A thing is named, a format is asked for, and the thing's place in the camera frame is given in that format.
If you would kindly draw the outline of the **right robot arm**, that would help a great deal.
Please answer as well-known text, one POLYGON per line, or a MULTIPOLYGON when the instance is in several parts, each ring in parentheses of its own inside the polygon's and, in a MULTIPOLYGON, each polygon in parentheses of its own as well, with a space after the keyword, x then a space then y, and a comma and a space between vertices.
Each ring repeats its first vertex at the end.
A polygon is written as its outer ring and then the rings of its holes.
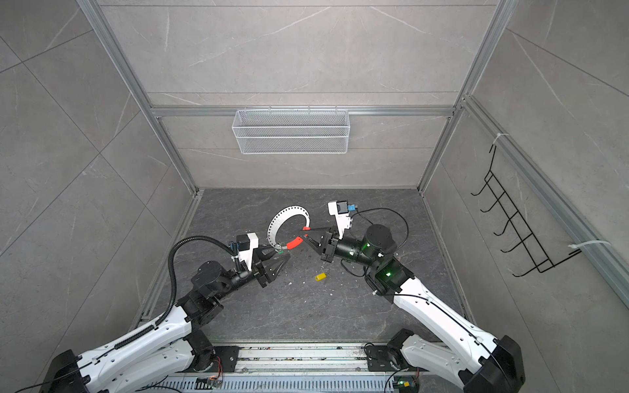
POLYGON ((376 295, 416 318, 440 340, 433 344, 408 330, 389 342, 399 368, 422 368, 465 392, 518 392, 526 376, 519 344, 497 339, 455 312, 431 293, 395 256, 391 230, 373 224, 362 239, 342 237, 335 230, 308 229, 301 238, 322 258, 335 257, 365 267, 365 281, 376 295))

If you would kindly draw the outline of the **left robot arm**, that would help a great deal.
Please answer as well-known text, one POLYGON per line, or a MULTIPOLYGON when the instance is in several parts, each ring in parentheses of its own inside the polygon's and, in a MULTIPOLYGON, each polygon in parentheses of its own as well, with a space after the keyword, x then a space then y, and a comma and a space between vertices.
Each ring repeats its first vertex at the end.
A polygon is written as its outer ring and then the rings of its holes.
POLYGON ((263 246, 252 252, 252 266, 241 270, 214 260, 202 264, 192 290, 159 317, 81 355, 67 350, 57 356, 40 391, 134 392, 188 368, 210 368, 216 352, 201 329, 224 309, 221 300, 252 281, 265 287, 289 258, 263 246))

